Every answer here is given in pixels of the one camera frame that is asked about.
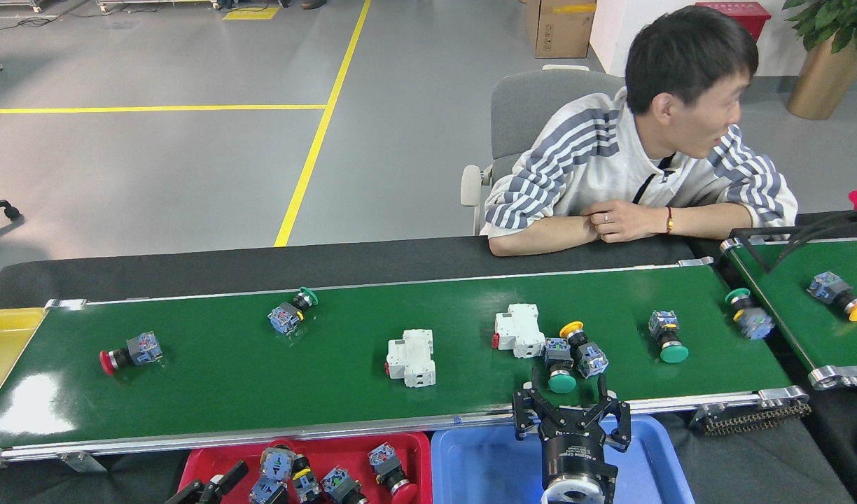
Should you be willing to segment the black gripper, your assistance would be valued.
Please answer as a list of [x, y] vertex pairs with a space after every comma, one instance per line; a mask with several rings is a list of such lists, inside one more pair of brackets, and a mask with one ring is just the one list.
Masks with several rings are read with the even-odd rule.
[[[529, 411], [540, 422], [546, 489], [555, 479], [566, 476], [583, 476], [602, 487], [614, 484], [618, 467], [605, 463], [604, 445], [627, 452], [632, 441], [631, 407], [610, 392], [605, 375], [597, 376], [597, 391], [599, 402], [586, 410], [586, 428], [563, 428], [559, 408], [541, 395], [534, 381], [524, 382], [513, 393], [516, 440], [524, 440], [535, 425]], [[599, 421], [609, 414], [614, 415], [617, 424], [614, 430], [605, 433]]]

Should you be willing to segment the seated person's left hand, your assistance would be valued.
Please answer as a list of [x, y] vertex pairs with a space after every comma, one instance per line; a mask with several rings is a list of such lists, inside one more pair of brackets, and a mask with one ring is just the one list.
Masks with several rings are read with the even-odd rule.
[[669, 210], [618, 199], [594, 203], [581, 211], [602, 242], [634, 242], [667, 232]]

